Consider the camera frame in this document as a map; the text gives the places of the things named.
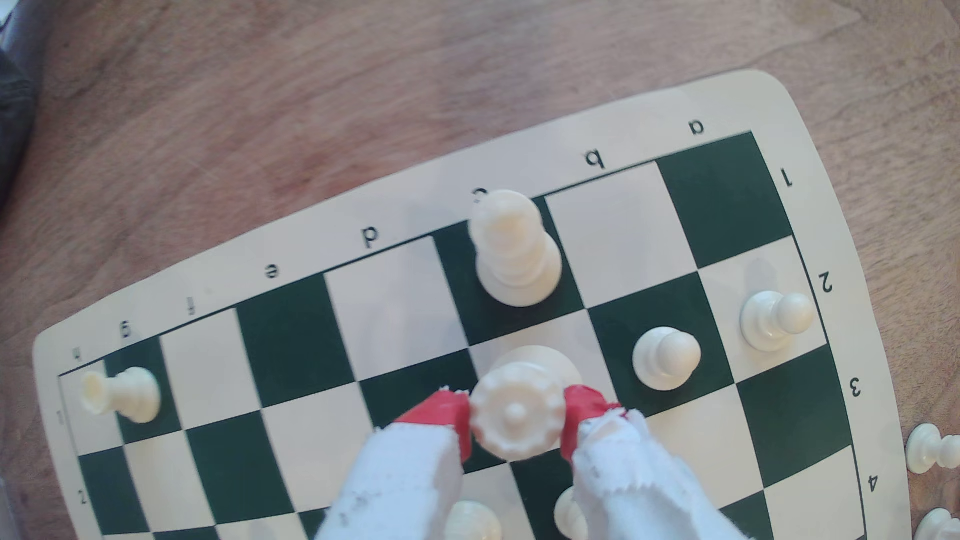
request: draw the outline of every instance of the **cream square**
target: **cream square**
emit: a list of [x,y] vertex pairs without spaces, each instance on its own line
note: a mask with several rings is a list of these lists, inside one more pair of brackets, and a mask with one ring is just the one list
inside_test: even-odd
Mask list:
[[586,307],[697,270],[656,163],[561,191],[546,202]]
[[185,430],[260,408],[236,309],[164,334],[160,347]]
[[270,406],[262,414],[294,509],[330,506],[373,433],[360,385]]
[[357,380],[467,347],[432,236],[325,278]]
[[184,431],[129,444],[124,453],[150,530],[214,525]]
[[651,416],[647,423],[667,451],[689,465],[715,507],[763,489],[736,386]]
[[794,336],[785,349],[775,353],[754,349],[740,331],[740,311],[758,292],[773,290],[783,295],[799,292],[813,301],[792,236],[701,268],[700,280],[736,382],[827,344],[819,314],[809,330]]
[[764,495],[777,540],[856,540],[864,534],[850,447],[775,483]]

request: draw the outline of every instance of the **chess pawn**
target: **chess pawn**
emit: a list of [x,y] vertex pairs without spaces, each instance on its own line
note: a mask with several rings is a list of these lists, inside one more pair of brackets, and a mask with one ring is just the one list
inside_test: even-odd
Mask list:
[[700,365],[700,343],[692,335],[667,327],[647,331],[634,346],[634,372],[654,390],[674,390]]
[[921,475],[936,463],[945,469],[960,466],[960,436],[940,436],[933,424],[920,424],[906,440],[906,466]]
[[560,249],[527,197],[506,189],[491,192],[474,205],[468,231],[477,251],[477,277],[498,302],[532,306],[557,288]]
[[960,539],[960,520],[950,518],[945,508],[930,510],[917,526],[913,540],[958,540]]
[[116,411],[146,424],[160,412],[160,387],[154,374],[142,367],[128,368],[116,377],[91,371],[84,374],[81,401],[92,414]]
[[773,353],[810,328],[815,315],[813,302],[805,294],[783,296],[768,290],[747,301],[740,312],[740,330],[754,349]]
[[501,540],[503,528],[492,510],[473,501],[459,501],[450,509],[444,540]]
[[470,427],[480,446],[501,459],[550,450],[564,430],[564,389],[580,372],[559,351],[528,345],[502,356],[470,394]]
[[573,500],[573,488],[568,487],[557,499],[553,507],[553,521],[560,534],[570,540],[588,540],[587,518],[576,501]]

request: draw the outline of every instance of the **chess rook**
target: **chess rook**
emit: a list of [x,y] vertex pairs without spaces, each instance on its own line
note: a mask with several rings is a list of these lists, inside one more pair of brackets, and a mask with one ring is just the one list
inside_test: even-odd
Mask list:
[[444,540],[501,540],[503,528],[496,514],[485,505],[459,501],[450,509]]
[[667,327],[647,331],[634,346],[634,372],[654,390],[674,390],[700,365],[700,343],[692,335]]
[[740,312],[740,331],[751,347],[773,353],[810,328],[815,315],[813,302],[805,294],[783,296],[763,291],[752,296]]
[[945,469],[960,466],[960,435],[941,437],[933,424],[920,424],[906,440],[906,466],[921,475],[934,463]]
[[573,500],[573,488],[568,487],[557,499],[553,507],[553,521],[560,534],[570,540],[588,540],[587,518],[576,501]]
[[116,411],[137,424],[146,424],[160,411],[160,387],[154,374],[142,367],[132,367],[105,377],[91,371],[84,375],[84,408],[92,414]]
[[477,251],[477,276],[497,301],[532,306],[557,288],[560,249],[527,197],[506,189],[491,192],[475,205],[468,230]]
[[470,394],[470,427],[480,446],[508,461],[550,449],[566,417],[564,388],[582,383],[559,351],[529,345],[494,363]]

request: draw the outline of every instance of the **table surface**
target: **table surface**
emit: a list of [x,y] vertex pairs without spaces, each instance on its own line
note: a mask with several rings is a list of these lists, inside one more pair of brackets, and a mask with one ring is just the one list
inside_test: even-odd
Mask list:
[[[786,85],[827,167],[904,437],[960,433],[957,0],[56,5],[0,213],[0,475],[25,539],[74,537],[36,401],[42,330],[364,182],[744,67]],[[915,525],[960,511],[958,479],[910,475]]]

